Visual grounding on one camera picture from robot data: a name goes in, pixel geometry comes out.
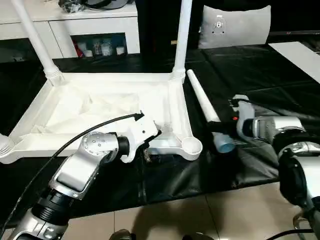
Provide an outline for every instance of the white tube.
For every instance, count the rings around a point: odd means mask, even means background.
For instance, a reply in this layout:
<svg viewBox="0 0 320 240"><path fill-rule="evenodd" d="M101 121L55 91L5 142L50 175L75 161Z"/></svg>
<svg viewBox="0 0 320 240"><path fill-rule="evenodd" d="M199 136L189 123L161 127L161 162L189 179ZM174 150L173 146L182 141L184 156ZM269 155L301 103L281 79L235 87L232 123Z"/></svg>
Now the white tube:
<svg viewBox="0 0 320 240"><path fill-rule="evenodd" d="M204 89L200 85L200 82L198 81L194 71L191 69L188 70L187 75L189 77L189 80L191 82L191 85L193 87L193 90L195 92L196 98L198 99L201 109L203 111L203 114L205 116L205 119L207 122L220 122L220 119L214 109L214 107L211 105L211 102L209 101L209 98L207 97Z"/></svg>
<svg viewBox="0 0 320 240"><path fill-rule="evenodd" d="M182 0L179 20L178 39L175 51L175 62L173 68L173 77L184 78L185 61L187 53L189 25L191 17L192 0Z"/></svg>
<svg viewBox="0 0 320 240"><path fill-rule="evenodd" d="M211 102L209 101L209 98L207 97L204 89L200 85L200 82L198 81L194 71L191 69L186 72L186 74L189 77L189 80L191 82L191 85L193 87L193 90L195 92L196 98L198 99L201 109L203 111L203 114L205 116L205 119L207 122L220 122L220 119L214 109L214 107L211 105ZM232 140L232 138L228 135L222 134L220 132L213 132L212 133L214 139L213 143L215 145L216 150L219 153L225 154L231 152L233 149L235 149L235 144Z"/></svg>
<svg viewBox="0 0 320 240"><path fill-rule="evenodd" d="M21 19L21 23L26 30L29 40L38 55L42 65L43 70L47 78L55 77L60 71L58 67L54 64L51 57L49 56L47 49L42 42L32 20L30 19L29 14L25 8L23 0L11 0L12 4Z"/></svg>

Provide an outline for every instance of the tiled floor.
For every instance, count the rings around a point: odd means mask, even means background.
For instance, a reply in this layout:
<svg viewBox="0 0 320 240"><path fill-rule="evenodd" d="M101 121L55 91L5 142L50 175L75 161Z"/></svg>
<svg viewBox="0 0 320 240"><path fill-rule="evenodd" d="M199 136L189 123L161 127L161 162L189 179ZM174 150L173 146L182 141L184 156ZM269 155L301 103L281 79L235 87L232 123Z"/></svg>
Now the tiled floor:
<svg viewBox="0 0 320 240"><path fill-rule="evenodd" d="M137 240L181 240L192 233L215 240L265 240L293 229L298 212L281 196L279 184L272 183L72 219L63 240L108 240L120 229L135 233Z"/></svg>

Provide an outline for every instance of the robotic arm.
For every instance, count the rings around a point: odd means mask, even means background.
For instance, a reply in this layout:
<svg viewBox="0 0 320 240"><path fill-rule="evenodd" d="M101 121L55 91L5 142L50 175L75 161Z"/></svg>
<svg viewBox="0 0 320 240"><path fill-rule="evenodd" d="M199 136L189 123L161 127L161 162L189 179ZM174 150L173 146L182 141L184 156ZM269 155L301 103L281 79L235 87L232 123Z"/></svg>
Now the robotic arm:
<svg viewBox="0 0 320 240"><path fill-rule="evenodd" d="M38 202L29 209L9 240L59 240L68 228L71 207L82 200L99 174L100 166L121 158L131 162L136 150L161 132L146 116L138 119L121 136L90 132L78 150L67 157L54 174Z"/></svg>
<svg viewBox="0 0 320 240"><path fill-rule="evenodd" d="M255 117L245 95L236 95L239 113L237 133L243 139L265 141L279 159L281 194L300 206L316 237L320 239L320 138L310 135L295 116Z"/></svg>

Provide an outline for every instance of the black plastic sheet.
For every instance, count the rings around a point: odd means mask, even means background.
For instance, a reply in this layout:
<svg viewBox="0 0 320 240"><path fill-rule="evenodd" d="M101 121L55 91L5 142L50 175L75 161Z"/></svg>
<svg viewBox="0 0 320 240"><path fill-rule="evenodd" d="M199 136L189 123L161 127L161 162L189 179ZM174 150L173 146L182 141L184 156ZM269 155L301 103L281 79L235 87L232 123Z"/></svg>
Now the black plastic sheet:
<svg viewBox="0 0 320 240"><path fill-rule="evenodd" d="M63 72L165 73L174 65L174 54L120 57L57 59ZM320 100L320 85L269 46L242 46L189 51L186 69L193 69L222 121L234 113L228 99L245 94L251 100L268 104L283 113L302 117L307 129L318 132L314 103ZM0 132L8 134L18 122L45 82L40 63L0 64L1 98L9 100L7 116L0 118ZM77 204L74 217L110 212L277 181L278 160L272 147L252 140L235 138L237 149L217 154L202 110L186 77L183 85L192 132L203 144L196 161L178 155L153 155L151 162L137 153L132 163L112 162L101 173L85 198ZM256 107L257 115L270 112ZM3 223L32 176L48 160L46 157L22 158L0 165L2 198L0 223ZM14 225L37 200L63 158L58 158L28 191L16 215Z"/></svg>

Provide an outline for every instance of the black cable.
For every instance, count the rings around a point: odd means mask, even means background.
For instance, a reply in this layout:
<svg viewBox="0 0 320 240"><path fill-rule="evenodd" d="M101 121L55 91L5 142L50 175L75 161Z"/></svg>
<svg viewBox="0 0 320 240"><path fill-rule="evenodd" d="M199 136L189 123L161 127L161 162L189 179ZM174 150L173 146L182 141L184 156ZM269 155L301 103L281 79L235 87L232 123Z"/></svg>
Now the black cable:
<svg viewBox="0 0 320 240"><path fill-rule="evenodd" d="M243 99L243 98L231 99L231 104L232 104L232 105L235 105L235 104L238 105L238 102L240 102L240 101L246 102L246 103L250 103L250 104L253 104L253 105L260 106L260 107L262 107L262 108L264 108L264 109L268 109L268 110L270 110L270 111L272 111L272 112L274 112L274 113L276 113L276 114L278 114L278 115L280 115L280 116L286 116L285 114L279 112L278 110L275 110L273 107L270 107L270 106L265 105L265 104L262 104L262 103L258 103L258 102L256 102L256 101L248 100L248 99Z"/></svg>
<svg viewBox="0 0 320 240"><path fill-rule="evenodd" d="M314 231L312 229L292 229L292 230L280 232L272 237L269 237L267 240L275 240L289 234L312 234L313 232Z"/></svg>
<svg viewBox="0 0 320 240"><path fill-rule="evenodd" d="M93 130L96 130L102 126L105 126L107 124L111 124L113 122L116 121L120 121L123 119L129 119L129 118L135 118L135 119L139 119L143 116L143 113L135 113L135 114L130 114L130 115L125 115L125 116L120 116L120 117L116 117L114 119L108 120L108 121L104 121L98 125L95 125L85 131L83 131L82 133L78 134L77 136L75 136L74 138L72 138L70 141L68 141L66 144L64 144L62 147L60 147L60 149L58 151L56 151L52 157L49 159L49 161L47 161L43 167L34 175L34 177L31 179L31 181L28 183L28 185L24 188L23 192L21 193L20 197L18 198L18 200L16 201L11 213L9 214L8 218L5 220L1 231L0 231L0 239L2 238L5 230L6 230L6 226L8 225L8 223L10 222L12 216L14 215L19 203L21 202L22 198L24 197L25 193L27 192L27 190L30 188L30 186L32 185L32 183L38 178L38 176L40 175L40 173L49 165L49 163L54 160L66 147L68 147L70 144L72 144L74 141L78 140L79 138L83 137L84 135L90 133Z"/></svg>

